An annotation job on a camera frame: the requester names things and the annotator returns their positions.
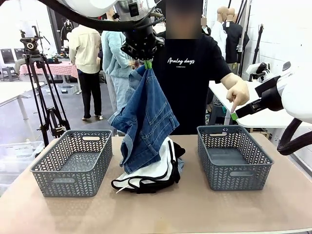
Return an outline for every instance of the pile of clothes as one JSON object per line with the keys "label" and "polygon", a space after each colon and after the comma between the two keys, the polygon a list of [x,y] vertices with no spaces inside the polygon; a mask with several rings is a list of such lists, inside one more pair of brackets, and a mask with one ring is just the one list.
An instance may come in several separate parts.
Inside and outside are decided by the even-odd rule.
{"label": "pile of clothes", "polygon": [[125,173],[112,181],[113,188],[155,193],[179,182],[185,150],[168,137],[179,123],[152,69],[130,73],[126,101],[108,122],[125,134],[120,148]]}

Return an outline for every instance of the tabletop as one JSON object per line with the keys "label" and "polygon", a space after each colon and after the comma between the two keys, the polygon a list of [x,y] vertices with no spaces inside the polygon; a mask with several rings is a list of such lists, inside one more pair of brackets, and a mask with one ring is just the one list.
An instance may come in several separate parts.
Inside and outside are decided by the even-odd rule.
{"label": "tabletop", "polygon": [[122,138],[113,137],[114,156],[95,197],[44,198],[29,167],[0,198],[0,234],[312,230],[311,181],[263,135],[252,136],[274,160],[262,191],[212,191],[200,166],[194,135],[171,137],[186,149],[178,184],[156,194],[116,194],[111,181],[123,173],[119,167]]}
{"label": "tabletop", "polygon": [[0,103],[22,95],[29,90],[32,90],[30,82],[0,82]]}
{"label": "tabletop", "polygon": [[[259,99],[259,96],[255,91],[255,87],[259,86],[260,84],[261,83],[258,81],[247,82],[250,94],[250,100],[247,102],[247,104]],[[216,84],[214,81],[210,81],[209,88],[221,101],[225,108],[228,111],[231,111],[233,104],[226,99],[226,94],[228,90],[224,87],[224,85],[221,83]],[[286,128],[292,120],[293,117],[290,116],[284,109],[276,112],[265,109],[253,115],[239,118],[238,120],[236,120],[236,122],[245,128]],[[303,122],[300,126],[311,127],[312,124]]]}
{"label": "tabletop", "polygon": [[[75,78],[78,78],[77,67],[73,65],[70,61],[62,61],[58,64],[49,64],[49,67],[53,75],[73,76]],[[35,70],[37,74],[43,74],[43,70],[41,68],[39,69],[35,66]],[[28,73],[27,65],[22,65],[19,69],[19,72],[21,74]]]}

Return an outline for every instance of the table with pink tablecloth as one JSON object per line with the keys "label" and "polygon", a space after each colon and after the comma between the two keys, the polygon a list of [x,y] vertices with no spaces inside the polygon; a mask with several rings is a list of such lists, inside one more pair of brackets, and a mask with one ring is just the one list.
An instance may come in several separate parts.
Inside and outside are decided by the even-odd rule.
{"label": "table with pink tablecloth", "polygon": [[[78,78],[78,71],[77,71],[76,65],[73,65],[69,61],[62,61],[59,64],[49,64],[49,67],[53,75],[72,76],[72,77]],[[36,65],[35,65],[35,69],[36,69],[37,74],[43,74],[43,70],[41,68],[40,69],[37,68]],[[20,74],[28,73],[26,64],[20,67],[19,72]]]}

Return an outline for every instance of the blue denim garment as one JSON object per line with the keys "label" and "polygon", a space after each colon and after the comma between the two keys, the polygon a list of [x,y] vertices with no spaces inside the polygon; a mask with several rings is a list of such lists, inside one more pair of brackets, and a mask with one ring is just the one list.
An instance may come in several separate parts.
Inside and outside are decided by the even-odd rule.
{"label": "blue denim garment", "polygon": [[128,174],[159,161],[163,141],[179,126],[153,70],[144,66],[130,73],[126,102],[108,123],[126,134],[120,166]]}

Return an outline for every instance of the person in light blue jacket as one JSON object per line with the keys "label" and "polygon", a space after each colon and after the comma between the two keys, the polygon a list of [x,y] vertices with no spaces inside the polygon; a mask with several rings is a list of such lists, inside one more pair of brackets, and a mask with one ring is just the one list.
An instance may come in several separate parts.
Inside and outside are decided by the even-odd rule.
{"label": "person in light blue jacket", "polygon": [[[106,15],[108,20],[116,20],[112,9]],[[126,40],[122,32],[103,31],[101,40],[103,70],[106,74],[112,108],[116,112],[125,102],[125,95],[129,85],[128,77],[135,62],[120,49]]]}

